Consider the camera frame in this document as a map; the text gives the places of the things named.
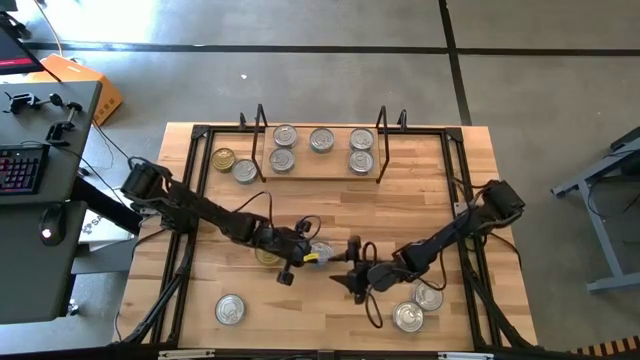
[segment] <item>yellow object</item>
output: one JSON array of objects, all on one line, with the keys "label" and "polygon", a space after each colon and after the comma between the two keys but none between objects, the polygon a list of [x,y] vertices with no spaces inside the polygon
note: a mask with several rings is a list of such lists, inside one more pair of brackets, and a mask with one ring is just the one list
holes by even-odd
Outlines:
[{"label": "yellow object", "polygon": [[302,258],[302,260],[304,261],[309,261],[309,260],[318,260],[320,256],[317,253],[311,253],[308,255],[305,255],[304,258]]},{"label": "yellow object", "polygon": [[[86,66],[79,65],[71,60],[67,60],[56,54],[51,54],[41,61],[42,65],[49,71],[54,73],[63,82],[65,81],[99,81],[102,84],[100,99],[96,106],[96,112],[93,114],[93,120],[98,124],[107,120],[109,115],[122,104],[122,95],[118,89],[111,84],[103,74],[91,70]],[[51,77],[46,71],[31,73],[27,77],[28,82],[55,82],[56,79]],[[74,101],[74,99],[62,99],[65,102]]]}]

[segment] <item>metal stand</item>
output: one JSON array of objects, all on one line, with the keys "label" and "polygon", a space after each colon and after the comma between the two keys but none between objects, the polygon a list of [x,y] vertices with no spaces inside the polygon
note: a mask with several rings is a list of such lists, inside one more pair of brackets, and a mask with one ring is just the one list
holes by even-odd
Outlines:
[{"label": "metal stand", "polygon": [[598,161],[587,170],[576,175],[573,179],[551,189],[551,193],[557,198],[562,198],[573,190],[580,190],[582,200],[584,200],[587,212],[589,213],[589,218],[591,219],[591,223],[593,223],[596,235],[598,236],[598,240],[600,240],[600,245],[604,251],[604,256],[609,264],[609,269],[611,269],[612,277],[587,283],[587,289],[590,292],[640,285],[640,273],[624,274],[622,272],[618,258],[613,250],[613,246],[611,245],[611,239],[604,227],[604,221],[595,213],[598,212],[596,204],[593,201],[589,204],[589,194],[594,183],[614,170],[617,170],[620,165],[623,164],[624,160],[632,156],[637,150],[640,150],[640,138],[619,147],[615,152]]}]

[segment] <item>gray floor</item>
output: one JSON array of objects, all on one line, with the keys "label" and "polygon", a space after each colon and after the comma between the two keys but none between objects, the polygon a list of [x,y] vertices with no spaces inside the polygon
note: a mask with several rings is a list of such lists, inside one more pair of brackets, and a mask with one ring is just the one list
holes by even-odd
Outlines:
[{"label": "gray floor", "polygon": [[[640,6],[632,0],[449,0],[458,45],[509,48],[634,48]],[[180,44],[444,46],[435,0],[59,1],[46,11],[64,40]],[[30,2],[19,18],[50,41]],[[114,27],[117,18],[118,27]],[[167,121],[269,119],[370,122],[379,106],[406,108],[411,124],[460,124],[446,56],[75,52],[125,97],[104,127],[124,151],[157,156]],[[640,334],[640,290],[589,295],[608,276],[579,198],[549,189],[599,159],[637,126],[637,58],[461,57],[474,125],[491,129],[498,165],[527,202],[514,226],[539,343],[557,350]],[[85,158],[108,182],[113,169],[92,134]],[[612,205],[612,211],[618,207]],[[623,251],[637,267],[637,245]],[[0,326],[0,353],[106,344],[125,277],[83,276],[79,318]]]}]

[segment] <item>wooden tabletop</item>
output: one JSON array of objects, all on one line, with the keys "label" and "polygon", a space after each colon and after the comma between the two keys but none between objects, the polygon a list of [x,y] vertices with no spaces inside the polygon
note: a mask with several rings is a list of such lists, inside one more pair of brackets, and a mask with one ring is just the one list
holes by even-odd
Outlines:
[{"label": "wooden tabletop", "polygon": [[[158,163],[168,167],[176,179],[180,179],[184,171],[192,126],[192,123],[167,124]],[[497,178],[488,128],[462,129],[472,182],[483,184]],[[251,137],[248,134],[219,134],[214,139],[214,148],[229,147],[238,159],[249,158]],[[261,136],[259,149],[264,146],[263,140]],[[380,184],[373,180],[269,180],[240,185],[231,174],[218,173],[212,167],[205,195],[232,209],[253,194],[268,190],[274,197],[276,226],[293,226],[300,217],[317,214],[322,218],[318,239],[329,242],[335,252],[346,248],[349,236],[360,235],[363,241],[375,242],[380,257],[388,259],[394,249],[429,237],[452,220],[439,139],[429,135],[395,135],[389,136],[389,142],[391,161]],[[199,148],[192,189],[198,178],[204,143]],[[260,197],[246,210],[266,215],[267,208],[268,199]],[[140,236],[157,229],[158,221],[152,219],[144,224]],[[496,233],[512,241],[509,229]],[[329,275],[344,274],[349,264],[331,264],[321,269],[314,266],[295,268],[293,285],[287,287],[276,282],[281,267],[261,265],[253,250],[232,244],[215,226],[201,222],[198,234],[181,348],[473,348],[455,246],[444,252],[449,280],[444,304],[439,310],[425,314],[424,326],[418,333],[407,334],[394,328],[391,312],[396,304],[409,300],[411,284],[399,284],[387,292],[375,293],[385,322],[383,329],[375,329],[367,320],[364,306],[355,305],[347,290],[329,279]],[[131,333],[158,296],[169,238],[165,233],[142,244],[136,251],[120,309],[119,328],[123,336]],[[491,238],[485,251],[496,302],[522,336],[536,343],[516,255]],[[434,264],[425,278],[441,283],[439,266]],[[246,317],[236,326],[225,326],[216,321],[215,305],[225,294],[237,294],[247,305]],[[165,336],[170,328],[172,311],[173,302],[167,312]],[[489,341],[482,306],[480,313],[483,333]]]}]

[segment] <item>rgb keyboard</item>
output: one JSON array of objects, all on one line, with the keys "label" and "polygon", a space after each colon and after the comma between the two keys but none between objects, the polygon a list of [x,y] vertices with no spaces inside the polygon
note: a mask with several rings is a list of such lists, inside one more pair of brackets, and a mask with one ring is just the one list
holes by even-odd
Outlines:
[{"label": "rgb keyboard", "polygon": [[36,194],[49,145],[0,145],[0,196]]}]

